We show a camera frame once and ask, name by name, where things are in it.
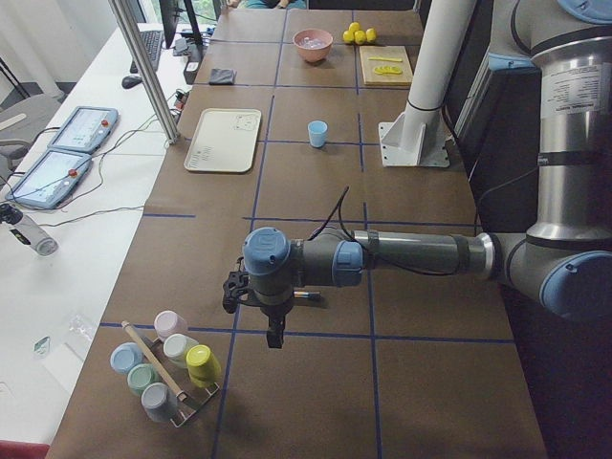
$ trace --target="yellow cup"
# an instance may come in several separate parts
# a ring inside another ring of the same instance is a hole
[[[210,348],[204,344],[189,349],[186,363],[189,378],[197,387],[209,387],[221,378],[221,365]]]

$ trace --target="pink bowl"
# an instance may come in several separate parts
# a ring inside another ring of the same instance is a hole
[[[317,62],[324,59],[332,49],[334,37],[319,29],[306,29],[294,35],[297,53],[306,62]]]

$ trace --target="white tray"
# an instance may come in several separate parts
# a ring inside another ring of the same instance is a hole
[[[261,112],[208,108],[200,116],[185,169],[193,172],[246,172],[255,153]]]

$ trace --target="white pole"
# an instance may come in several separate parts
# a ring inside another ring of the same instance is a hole
[[[476,0],[433,0],[405,110],[381,123],[384,165],[448,166],[440,108]]]
[[[164,92],[162,91],[160,81],[157,79],[157,75],[155,75],[151,61],[149,60],[144,44],[142,43],[138,24],[136,23],[136,20],[134,20],[126,0],[108,0],[108,2],[113,10],[113,14],[117,18],[117,24],[123,33],[125,43],[127,44],[132,57],[134,57],[134,60],[136,61],[138,69],[141,73],[144,90],[146,91],[149,101],[153,106],[153,110],[155,111],[155,114],[157,115],[157,118],[164,129],[165,136],[167,137],[168,142],[175,143],[180,136],[179,130],[174,118],[172,117],[172,114],[170,113],[167,102],[165,101]]]

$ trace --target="small cup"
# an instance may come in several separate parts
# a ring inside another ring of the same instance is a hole
[[[127,385],[134,395],[139,397],[144,390],[152,383],[158,383],[160,375],[150,363],[141,363],[136,365],[127,374]]]
[[[179,368],[187,368],[186,356],[189,349],[200,344],[193,338],[180,333],[170,335],[164,341],[164,354]]]
[[[153,322],[157,336],[165,341],[175,333],[187,333],[187,322],[174,311],[161,311]]]
[[[308,140],[314,148],[321,148],[327,141],[327,123],[316,120],[308,123]]]
[[[111,367],[122,375],[126,375],[139,363],[142,363],[141,348],[135,342],[120,344],[111,354]]]
[[[156,423],[166,423],[177,413],[179,402],[163,382],[153,382],[141,395],[146,415]]]
[[[208,346],[193,346],[186,355],[187,371],[197,387],[209,387],[221,378],[221,365]]]

